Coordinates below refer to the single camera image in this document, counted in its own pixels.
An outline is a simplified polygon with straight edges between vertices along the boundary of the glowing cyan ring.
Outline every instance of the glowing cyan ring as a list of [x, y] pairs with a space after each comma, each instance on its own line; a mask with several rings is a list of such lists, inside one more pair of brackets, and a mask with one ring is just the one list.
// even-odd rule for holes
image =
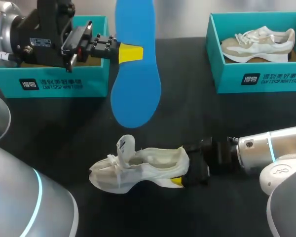
[[271, 152], [271, 156], [272, 156], [272, 161], [275, 162], [275, 155], [274, 155], [274, 151], [273, 151], [273, 146], [272, 146], [272, 141], [271, 141], [271, 133], [267, 132], [267, 142], [268, 142], [268, 146], [270, 147], [270, 152]]
[[37, 176], [37, 179], [38, 179], [38, 198], [37, 198], [37, 203], [36, 203], [36, 207], [34, 209], [34, 212], [33, 212], [33, 215], [27, 225], [27, 227], [25, 228], [25, 230], [23, 231], [23, 233], [20, 235], [20, 237], [25, 237], [28, 232], [30, 231], [35, 219], [36, 219], [36, 216], [38, 214], [38, 210], [39, 210], [39, 206], [40, 206], [40, 203], [41, 203], [41, 197], [43, 195], [43, 186], [41, 184], [41, 179], [40, 179], [40, 176], [38, 174], [38, 172], [36, 170], [35, 171], [35, 174]]

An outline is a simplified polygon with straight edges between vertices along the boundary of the screw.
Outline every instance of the screw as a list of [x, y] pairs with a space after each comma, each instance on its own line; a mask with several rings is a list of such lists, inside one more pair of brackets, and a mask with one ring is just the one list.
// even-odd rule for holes
[[247, 142], [246, 146], [250, 148], [250, 147], [253, 146], [253, 143], [252, 142]]
[[24, 52], [26, 52], [27, 54], [31, 54], [33, 52], [33, 48], [30, 46], [25, 46]]

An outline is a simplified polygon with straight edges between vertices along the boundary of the beige sneaker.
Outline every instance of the beige sneaker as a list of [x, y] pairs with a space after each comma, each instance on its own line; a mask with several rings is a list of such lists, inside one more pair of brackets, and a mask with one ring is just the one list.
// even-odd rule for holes
[[288, 54], [295, 44], [295, 31], [274, 32], [267, 27], [228, 38], [222, 42], [225, 57], [246, 63], [252, 58], [263, 58], [270, 62], [288, 62]]

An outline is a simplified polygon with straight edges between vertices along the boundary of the label sticker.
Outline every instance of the label sticker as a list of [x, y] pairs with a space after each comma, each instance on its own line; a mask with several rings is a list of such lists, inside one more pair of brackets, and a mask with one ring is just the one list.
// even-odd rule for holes
[[260, 77], [260, 73], [247, 73], [243, 75], [242, 85], [255, 85]]
[[41, 47], [50, 47], [51, 46], [50, 39], [30, 38], [30, 42], [31, 42], [32, 46], [41, 46]]
[[19, 79], [23, 90], [39, 90], [35, 79]]

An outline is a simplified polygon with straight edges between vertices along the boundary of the shoe lace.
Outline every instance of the shoe lace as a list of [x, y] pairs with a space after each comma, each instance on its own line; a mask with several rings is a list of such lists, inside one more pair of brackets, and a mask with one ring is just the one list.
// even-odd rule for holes
[[258, 43], [259, 42], [258, 37], [254, 36], [254, 35], [250, 35], [251, 32], [252, 31], [247, 31], [244, 34], [235, 34], [238, 43], [239, 44], [241, 44], [241, 43], [247, 44], [247, 43], [251, 43], [251, 42]]
[[119, 165], [118, 157], [113, 155], [108, 155], [108, 160], [110, 164], [114, 167], [114, 171], [117, 177], [118, 188], [120, 188], [121, 184], [121, 173], [123, 172], [122, 168]]

